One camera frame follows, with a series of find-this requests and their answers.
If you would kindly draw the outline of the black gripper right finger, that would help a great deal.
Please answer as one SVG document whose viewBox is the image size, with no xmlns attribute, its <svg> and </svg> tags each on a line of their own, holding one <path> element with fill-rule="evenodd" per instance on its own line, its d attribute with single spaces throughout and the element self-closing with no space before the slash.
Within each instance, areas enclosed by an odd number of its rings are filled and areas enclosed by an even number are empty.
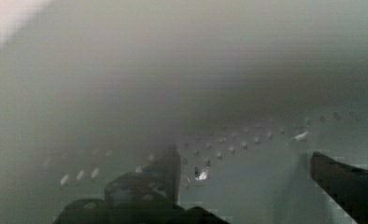
<svg viewBox="0 0 368 224">
<path fill-rule="evenodd" d="M 358 224 L 368 224 L 368 170 L 320 152 L 310 159 L 312 179 Z"/>
</svg>

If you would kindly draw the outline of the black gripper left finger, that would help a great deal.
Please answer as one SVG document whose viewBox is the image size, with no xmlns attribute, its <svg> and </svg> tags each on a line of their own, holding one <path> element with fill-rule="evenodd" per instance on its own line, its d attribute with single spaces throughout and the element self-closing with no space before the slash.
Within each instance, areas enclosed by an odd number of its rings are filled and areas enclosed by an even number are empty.
<svg viewBox="0 0 368 224">
<path fill-rule="evenodd" d="M 177 146 L 169 146 L 139 172 L 128 172 L 110 181 L 105 200 L 113 206 L 132 202 L 137 195 L 156 193 L 176 203 L 181 176 L 181 157 Z"/>
</svg>

